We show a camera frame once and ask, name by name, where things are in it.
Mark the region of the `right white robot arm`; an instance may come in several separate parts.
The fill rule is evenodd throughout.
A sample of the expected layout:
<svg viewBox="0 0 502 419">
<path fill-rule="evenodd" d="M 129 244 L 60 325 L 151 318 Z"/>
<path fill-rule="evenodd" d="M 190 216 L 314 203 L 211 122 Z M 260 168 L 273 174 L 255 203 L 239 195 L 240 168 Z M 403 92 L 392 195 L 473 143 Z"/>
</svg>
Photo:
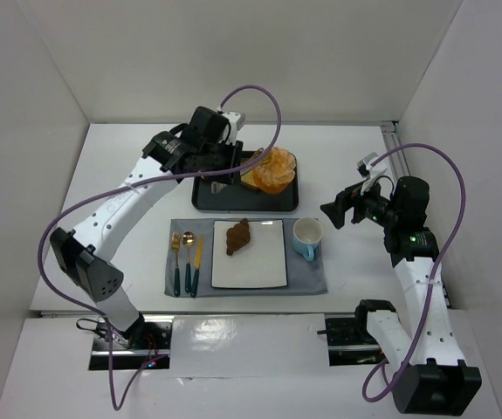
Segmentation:
<svg viewBox="0 0 502 419">
<path fill-rule="evenodd" d="M 394 371 L 388 394 L 403 414 L 461 416 L 482 385 L 477 367 L 470 367 L 451 327 L 443 292 L 440 255 L 435 236 L 425 225 L 429 184 L 401 177 L 390 198 L 374 183 L 342 190 L 321 205 L 336 229 L 369 220 L 383 228 L 384 246 L 398 277 L 409 315 L 406 332 L 387 300 L 364 299 L 355 310 L 355 330 L 370 337 Z"/>
</svg>

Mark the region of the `brown chocolate croissant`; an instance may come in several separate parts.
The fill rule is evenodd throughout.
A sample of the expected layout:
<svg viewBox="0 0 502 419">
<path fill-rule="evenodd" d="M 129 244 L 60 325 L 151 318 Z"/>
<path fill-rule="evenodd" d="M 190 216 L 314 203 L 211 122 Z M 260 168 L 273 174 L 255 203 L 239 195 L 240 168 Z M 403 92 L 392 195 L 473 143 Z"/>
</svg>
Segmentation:
<svg viewBox="0 0 502 419">
<path fill-rule="evenodd" d="M 250 224 L 243 218 L 226 231 L 226 254 L 233 256 L 251 241 Z"/>
</svg>

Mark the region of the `large sugared round bread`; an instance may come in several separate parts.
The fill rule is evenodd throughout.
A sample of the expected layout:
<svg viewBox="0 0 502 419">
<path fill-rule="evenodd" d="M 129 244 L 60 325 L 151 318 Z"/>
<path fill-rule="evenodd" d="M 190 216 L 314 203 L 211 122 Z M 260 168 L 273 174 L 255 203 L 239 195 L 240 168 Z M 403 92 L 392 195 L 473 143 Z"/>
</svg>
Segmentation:
<svg viewBox="0 0 502 419">
<path fill-rule="evenodd" d="M 271 195 L 283 192 L 292 183 L 295 175 L 295 156 L 283 148 L 273 148 L 251 171 L 255 186 Z"/>
</svg>

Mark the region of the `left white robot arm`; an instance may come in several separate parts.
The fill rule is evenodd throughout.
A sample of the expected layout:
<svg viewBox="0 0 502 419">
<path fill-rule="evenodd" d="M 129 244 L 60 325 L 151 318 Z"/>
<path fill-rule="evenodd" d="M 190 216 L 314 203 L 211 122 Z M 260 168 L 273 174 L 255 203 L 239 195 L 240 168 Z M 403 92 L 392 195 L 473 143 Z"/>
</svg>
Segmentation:
<svg viewBox="0 0 502 419">
<path fill-rule="evenodd" d="M 156 134 L 123 183 L 87 219 L 71 230 L 56 228 L 49 242 L 60 270 L 93 302 L 111 329 L 130 343 L 145 320 L 122 287 L 124 274 L 113 257 L 131 229 L 184 175 L 213 173 L 231 183 L 241 162 L 237 140 L 245 117 L 238 112 L 198 107 L 187 123 Z"/>
</svg>

